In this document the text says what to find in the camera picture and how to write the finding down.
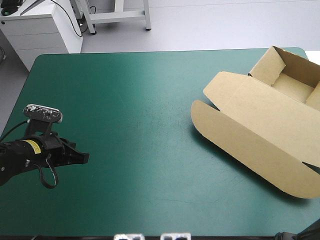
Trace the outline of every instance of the yellow label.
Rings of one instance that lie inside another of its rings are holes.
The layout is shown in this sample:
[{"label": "yellow label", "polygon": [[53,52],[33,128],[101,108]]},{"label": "yellow label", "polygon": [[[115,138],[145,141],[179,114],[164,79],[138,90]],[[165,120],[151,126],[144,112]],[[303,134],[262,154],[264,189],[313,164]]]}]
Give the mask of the yellow label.
[{"label": "yellow label", "polygon": [[35,154],[40,154],[41,153],[41,148],[40,146],[38,145],[38,143],[36,143],[35,141],[32,141],[32,140],[22,140],[24,142],[27,142],[28,144],[30,144],[33,148],[33,151]]}]

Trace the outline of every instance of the cabinet drawer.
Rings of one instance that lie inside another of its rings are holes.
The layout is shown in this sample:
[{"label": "cabinet drawer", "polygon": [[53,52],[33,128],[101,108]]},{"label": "cabinet drawer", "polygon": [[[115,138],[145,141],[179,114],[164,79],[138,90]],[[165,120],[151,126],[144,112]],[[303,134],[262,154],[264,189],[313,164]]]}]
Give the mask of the cabinet drawer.
[{"label": "cabinet drawer", "polygon": [[2,20],[0,29],[6,36],[58,33],[52,17]]},{"label": "cabinet drawer", "polygon": [[55,48],[42,48],[42,49],[28,49],[28,50],[17,50],[16,53],[22,60],[23,64],[30,71],[36,58],[42,54],[67,54],[66,47],[55,47]]},{"label": "cabinet drawer", "polygon": [[48,49],[65,47],[59,33],[7,36],[14,50]]}]

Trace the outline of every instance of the gray floor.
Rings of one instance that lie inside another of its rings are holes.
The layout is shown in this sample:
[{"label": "gray floor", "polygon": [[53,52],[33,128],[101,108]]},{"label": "gray floor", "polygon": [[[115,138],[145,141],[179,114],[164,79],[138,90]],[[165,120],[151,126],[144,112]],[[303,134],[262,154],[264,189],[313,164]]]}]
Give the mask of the gray floor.
[{"label": "gray floor", "polygon": [[[112,1],[91,0],[97,12]],[[125,1],[125,9],[142,8]],[[320,51],[320,0],[149,0],[152,30],[145,23],[98,24],[84,35],[83,53],[300,47]],[[7,60],[0,65],[0,133],[28,71],[0,32]]]}]

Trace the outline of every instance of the cardboard box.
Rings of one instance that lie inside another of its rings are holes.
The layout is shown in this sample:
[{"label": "cardboard box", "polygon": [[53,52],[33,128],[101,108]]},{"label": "cardboard box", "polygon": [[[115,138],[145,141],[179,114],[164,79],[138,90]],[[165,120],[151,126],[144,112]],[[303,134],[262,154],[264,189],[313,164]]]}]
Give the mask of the cardboard box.
[{"label": "cardboard box", "polygon": [[196,100],[196,129],[282,191],[320,197],[320,66],[271,47],[249,76],[220,72]]}]

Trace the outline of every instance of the green table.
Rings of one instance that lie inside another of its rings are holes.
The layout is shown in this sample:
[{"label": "green table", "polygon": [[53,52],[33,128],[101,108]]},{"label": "green table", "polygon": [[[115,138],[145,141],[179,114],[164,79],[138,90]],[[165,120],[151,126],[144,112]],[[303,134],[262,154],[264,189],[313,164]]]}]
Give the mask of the green table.
[{"label": "green table", "polygon": [[[300,48],[290,51],[306,56]],[[202,137],[194,100],[219,71],[246,74],[266,49],[42,55],[7,123],[29,103],[58,108],[54,130],[89,152],[86,165],[0,187],[0,235],[274,235],[320,216],[319,199],[287,195]],[[24,127],[7,140],[18,139]]]}]

